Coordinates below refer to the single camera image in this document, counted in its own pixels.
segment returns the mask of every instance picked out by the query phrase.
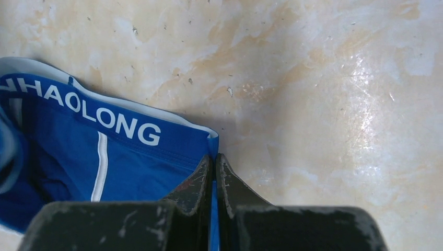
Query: blue fabric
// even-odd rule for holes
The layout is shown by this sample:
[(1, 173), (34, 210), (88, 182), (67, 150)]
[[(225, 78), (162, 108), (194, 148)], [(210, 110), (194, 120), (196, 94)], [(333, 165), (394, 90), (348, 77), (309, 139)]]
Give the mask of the blue fabric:
[[(107, 136), (108, 158), (101, 201), (158, 200), (192, 174), (205, 154), (215, 159), (218, 152), (218, 137), (207, 131), (99, 101), (41, 76), (1, 76), (0, 104), (11, 120), (13, 98), (22, 99), (21, 126), (10, 125), (23, 135), (14, 162), (21, 167), (13, 171), (20, 172), (15, 184), (0, 193), (0, 224), (20, 232), (45, 203), (91, 200), (99, 133)], [(0, 188), (8, 179), (0, 177)]]

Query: marble surface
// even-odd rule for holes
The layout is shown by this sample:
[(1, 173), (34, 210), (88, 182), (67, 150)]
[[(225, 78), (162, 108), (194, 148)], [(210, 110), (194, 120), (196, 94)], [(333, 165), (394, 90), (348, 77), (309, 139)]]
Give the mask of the marble surface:
[(212, 127), (274, 204), (358, 206), (391, 250), (439, 250), (441, 13), (439, 0), (0, 0), (0, 56)]

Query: waistband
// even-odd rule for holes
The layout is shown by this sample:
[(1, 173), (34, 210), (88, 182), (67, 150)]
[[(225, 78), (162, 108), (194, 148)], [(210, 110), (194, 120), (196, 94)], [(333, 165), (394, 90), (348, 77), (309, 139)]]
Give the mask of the waistband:
[[(28, 70), (38, 73), (38, 76), (5, 74), (2, 65), (4, 59), (0, 59), (0, 74), (4, 74), (0, 77), (2, 97), (36, 98), (138, 152), (185, 165), (197, 165), (203, 155), (211, 153), (215, 142), (218, 146), (218, 134), (215, 131), (192, 124), (178, 115), (93, 93), (68, 74), (29, 59), (8, 58), (10, 61), (7, 67), (10, 69), (6, 71)], [(18, 62), (23, 66), (22, 60), (25, 67), (14, 65), (14, 62)], [(52, 72), (48, 73), (48, 69), (42, 67), (50, 67)]]

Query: white trim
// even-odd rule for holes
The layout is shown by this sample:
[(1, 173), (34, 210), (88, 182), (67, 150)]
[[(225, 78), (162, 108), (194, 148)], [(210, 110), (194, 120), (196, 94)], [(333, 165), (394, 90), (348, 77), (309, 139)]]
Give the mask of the white trim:
[(98, 169), (96, 182), (91, 194), (91, 201), (98, 202), (103, 194), (104, 183), (106, 181), (106, 174), (108, 173), (108, 137), (101, 132), (98, 132)]
[[(61, 83), (68, 83), (70, 75), (62, 72), (52, 66), (49, 66), (44, 63), (40, 63), (38, 61), (26, 58), (16, 58), (16, 57), (6, 57), (0, 58), (0, 76), (10, 73), (27, 73), (27, 74), (35, 74), (42, 77), (50, 78), (55, 81)], [(174, 113), (170, 113), (167, 111), (163, 111), (160, 109), (156, 109), (153, 107), (145, 106), (139, 103), (135, 103), (128, 100), (111, 98), (107, 96), (103, 96), (94, 92), (91, 92), (85, 89), (75, 78), (73, 78), (73, 86), (76, 87), (79, 91), (84, 93), (85, 95), (97, 99), (99, 101), (107, 102), (116, 106), (123, 107), (128, 110), (132, 110), (144, 115), (148, 115), (157, 119), (166, 120), (172, 123), (181, 124), (183, 126), (187, 126), (190, 128), (206, 131), (209, 133), (208, 138), (216, 138), (218, 137), (218, 133), (210, 128), (203, 127), (201, 125), (193, 124), (179, 115)]]
[(15, 121), (17, 122), (18, 126), (22, 128), (22, 115), (21, 115), (21, 98), (11, 98), (9, 100), (9, 105), (11, 106), (11, 111), (13, 112), (13, 115), (15, 117)]

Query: beige marble tabletop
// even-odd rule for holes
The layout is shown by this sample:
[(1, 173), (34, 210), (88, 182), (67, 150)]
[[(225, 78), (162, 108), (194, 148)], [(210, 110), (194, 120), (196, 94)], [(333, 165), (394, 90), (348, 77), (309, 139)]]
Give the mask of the beige marble tabletop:
[(358, 206), (391, 250), (439, 250), (442, 13), (439, 0), (0, 0), (0, 56), (212, 127), (274, 204)]

